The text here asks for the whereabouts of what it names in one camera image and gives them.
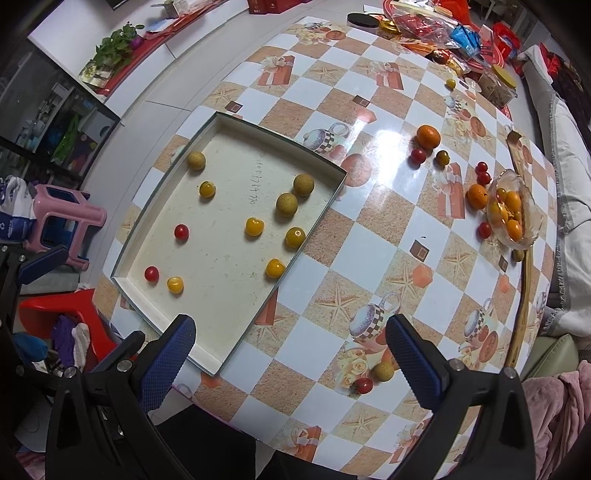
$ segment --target red chair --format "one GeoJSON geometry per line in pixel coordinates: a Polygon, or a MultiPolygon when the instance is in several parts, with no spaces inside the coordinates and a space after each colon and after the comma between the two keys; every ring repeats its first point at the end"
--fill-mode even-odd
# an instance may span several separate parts
{"type": "Polygon", "coordinates": [[[92,303],[94,289],[74,293],[46,295],[23,300],[18,306],[18,315],[25,330],[39,338],[51,338],[51,328],[61,315],[68,315],[75,322],[88,325],[90,347],[97,362],[106,357],[116,343],[109,338],[96,307],[92,303]]]}

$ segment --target purple cloth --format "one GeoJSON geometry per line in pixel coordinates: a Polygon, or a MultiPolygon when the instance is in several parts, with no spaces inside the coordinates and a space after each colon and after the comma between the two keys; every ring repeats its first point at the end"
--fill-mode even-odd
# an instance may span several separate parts
{"type": "Polygon", "coordinates": [[[64,367],[74,366],[74,337],[72,336],[72,329],[75,327],[76,323],[72,319],[65,315],[60,315],[51,329],[53,349],[59,354],[64,367]]]}

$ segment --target black lid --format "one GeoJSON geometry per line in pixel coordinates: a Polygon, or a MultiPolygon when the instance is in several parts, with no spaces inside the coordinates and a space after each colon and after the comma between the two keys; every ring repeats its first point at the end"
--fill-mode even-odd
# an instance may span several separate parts
{"type": "Polygon", "coordinates": [[[347,15],[347,22],[365,28],[378,28],[379,21],[377,18],[367,14],[349,14],[347,15]]]}

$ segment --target red box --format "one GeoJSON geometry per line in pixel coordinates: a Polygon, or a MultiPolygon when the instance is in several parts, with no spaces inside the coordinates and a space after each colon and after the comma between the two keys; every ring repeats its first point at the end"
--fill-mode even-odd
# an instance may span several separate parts
{"type": "Polygon", "coordinates": [[[248,11],[255,15],[280,14],[299,4],[300,0],[248,0],[248,11]]]}

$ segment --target blue package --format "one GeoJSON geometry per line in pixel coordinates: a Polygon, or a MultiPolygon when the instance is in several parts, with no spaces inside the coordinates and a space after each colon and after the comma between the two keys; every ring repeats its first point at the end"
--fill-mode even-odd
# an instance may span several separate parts
{"type": "Polygon", "coordinates": [[[461,45],[462,50],[469,57],[480,53],[480,35],[468,30],[464,25],[456,27],[449,36],[461,45]]]}

